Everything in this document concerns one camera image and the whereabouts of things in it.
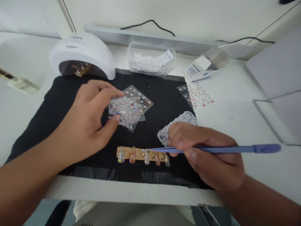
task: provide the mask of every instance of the blue tweezers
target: blue tweezers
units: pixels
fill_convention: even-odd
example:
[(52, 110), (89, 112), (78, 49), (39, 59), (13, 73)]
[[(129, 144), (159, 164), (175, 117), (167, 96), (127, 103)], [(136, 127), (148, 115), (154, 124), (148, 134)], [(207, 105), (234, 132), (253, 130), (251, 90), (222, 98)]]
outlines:
[[(279, 144), (257, 144), (252, 146), (233, 146), (233, 147), (195, 147), (202, 149), (209, 153), (276, 153), (281, 150)], [(154, 152), (168, 152), (168, 153), (183, 153), (183, 151), (174, 147), (169, 148), (150, 148), (145, 149)]]

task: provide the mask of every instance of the white desk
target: white desk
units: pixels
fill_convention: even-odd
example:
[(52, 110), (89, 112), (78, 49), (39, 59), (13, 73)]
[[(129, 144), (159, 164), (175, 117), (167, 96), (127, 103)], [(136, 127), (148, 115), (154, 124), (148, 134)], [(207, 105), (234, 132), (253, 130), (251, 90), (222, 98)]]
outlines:
[[(23, 73), (24, 77), (41, 85), (37, 93), (24, 95), (0, 80), (0, 165), (5, 162), (14, 141), (27, 127), (56, 77), (48, 63), (48, 53), (57, 42), (57, 39), (0, 33), (0, 67), (18, 76)], [(128, 69), (125, 58), (127, 48), (109, 48), (117, 67)], [(183, 76), (183, 69), (192, 59), (194, 58), (191, 56), (178, 55), (177, 68), (170, 74)], [(203, 80), (202, 84), (215, 102), (195, 110), (201, 125), (232, 136), (240, 145), (278, 143), (252, 103), (253, 99), (265, 97), (247, 72), (245, 61), (231, 60), (224, 70)], [(276, 154), (244, 154), (243, 159), (247, 174), (301, 204), (301, 180), (298, 176), (301, 172), (300, 148), (283, 147)], [(46, 198), (221, 205), (215, 192), (210, 190), (67, 176), (56, 177)]]

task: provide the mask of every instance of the black cloth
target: black cloth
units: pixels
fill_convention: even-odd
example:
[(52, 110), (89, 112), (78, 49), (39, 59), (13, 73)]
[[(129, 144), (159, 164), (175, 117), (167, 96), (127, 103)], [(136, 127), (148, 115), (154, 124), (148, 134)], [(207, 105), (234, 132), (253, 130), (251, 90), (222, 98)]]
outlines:
[[(170, 167), (166, 167), (164, 163), (161, 166), (156, 166), (155, 162), (150, 162), (148, 166), (143, 161), (136, 161), (135, 164), (130, 164), (128, 160), (123, 164), (117, 162), (116, 150), (118, 146), (162, 147), (163, 145), (157, 137), (158, 131), (184, 111), (190, 111), (194, 114), (187, 101), (176, 88), (184, 85), (185, 79), (176, 76), (167, 76), (162, 79), (127, 72), (117, 73), (114, 80), (92, 75), (84, 75), (81, 78), (75, 75), (55, 78), (51, 89), (45, 95), (42, 105), (24, 133), (13, 145), (7, 162), (46, 139), (67, 114), (80, 86), (90, 79), (107, 81), (120, 90), (133, 85), (153, 101), (154, 105), (145, 113), (146, 121), (138, 122), (134, 132), (119, 126), (103, 150), (66, 168), (60, 172), (60, 175), (212, 189), (200, 179), (183, 154), (176, 158), (170, 157)], [(101, 118), (102, 125), (107, 120), (108, 109), (105, 109)]]

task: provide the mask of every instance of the fingernail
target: fingernail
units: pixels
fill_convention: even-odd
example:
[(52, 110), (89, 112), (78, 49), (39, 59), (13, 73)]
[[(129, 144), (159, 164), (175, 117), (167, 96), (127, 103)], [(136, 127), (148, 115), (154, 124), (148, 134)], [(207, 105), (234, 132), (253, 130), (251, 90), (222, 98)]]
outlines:
[(177, 144), (177, 147), (178, 147), (178, 148), (182, 148), (182, 147), (183, 147), (183, 142), (182, 142), (182, 141), (179, 141), (178, 144)]
[(117, 120), (117, 122), (120, 122), (121, 116), (120, 115), (115, 115), (113, 116), (114, 119)]
[(194, 148), (189, 148), (186, 151), (184, 151), (184, 155), (191, 160), (195, 159), (197, 153), (198, 152)]

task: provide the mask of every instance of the power cord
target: power cord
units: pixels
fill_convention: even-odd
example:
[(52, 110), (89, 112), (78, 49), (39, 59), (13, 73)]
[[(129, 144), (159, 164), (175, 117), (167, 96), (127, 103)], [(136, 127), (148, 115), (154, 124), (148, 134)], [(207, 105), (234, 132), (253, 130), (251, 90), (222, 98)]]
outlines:
[[(160, 27), (160, 26), (156, 23), (156, 21), (154, 21), (154, 20), (148, 20), (148, 21), (146, 21), (146, 22), (144, 22), (144, 23), (142, 23), (142, 24), (137, 24), (137, 25), (132, 25), (132, 26), (125, 27), (125, 28), (120, 28), (120, 30), (132, 28), (132, 27), (139, 27), (139, 26), (144, 25), (144, 24), (146, 24), (146, 23), (148, 23), (148, 22), (153, 22), (153, 23), (155, 23), (155, 25), (157, 25), (157, 27), (160, 28), (161, 30), (167, 31), (167, 32), (171, 33), (173, 36), (175, 36), (175, 34), (174, 34), (173, 32), (171, 32), (170, 30), (167, 30), (167, 29), (164, 29), (164, 28)], [(231, 43), (235, 43), (235, 42), (238, 42), (238, 41), (241, 41), (241, 40), (244, 40), (244, 39), (256, 39), (256, 40), (259, 41), (259, 42), (273, 43), (273, 44), (275, 44), (275, 42), (273, 42), (273, 41), (263, 41), (263, 40), (261, 40), (261, 39), (259, 39), (259, 38), (256, 38), (256, 37), (246, 37), (246, 38), (242, 38), (242, 39), (239, 39), (239, 40), (236, 40), (236, 41), (233, 41), (233, 42), (227, 42), (227, 41), (224, 41), (224, 40), (217, 40), (217, 41), (222, 41), (222, 42), (231, 44)]]
[(260, 41), (260, 42), (275, 44), (275, 42), (273, 42), (273, 41), (263, 41), (263, 40), (261, 40), (259, 38), (256, 38), (256, 37), (246, 37), (246, 38), (242, 38), (242, 39), (239, 39), (239, 40), (236, 40), (236, 41), (233, 41), (233, 42), (227, 42), (227, 41), (224, 41), (224, 40), (217, 40), (217, 41), (222, 41), (222, 42), (231, 44), (231, 43), (235, 43), (235, 42), (238, 42), (238, 41), (241, 41), (241, 40), (244, 40), (244, 39), (256, 39), (257, 41)]
[(141, 25), (146, 24), (146, 23), (148, 23), (148, 22), (154, 22), (155, 25), (157, 25), (158, 28), (160, 28), (161, 30), (167, 31), (167, 32), (171, 33), (173, 36), (175, 36), (175, 34), (174, 34), (173, 32), (171, 32), (170, 30), (167, 30), (167, 29), (164, 29), (164, 28), (160, 27), (160, 26), (156, 23), (156, 21), (154, 21), (154, 20), (148, 20), (148, 21), (146, 21), (146, 22), (144, 22), (144, 23), (142, 23), (142, 24), (137, 24), (137, 25), (132, 25), (132, 26), (125, 27), (125, 28), (120, 28), (120, 30), (132, 28), (132, 27), (138, 27), (138, 26), (141, 26)]

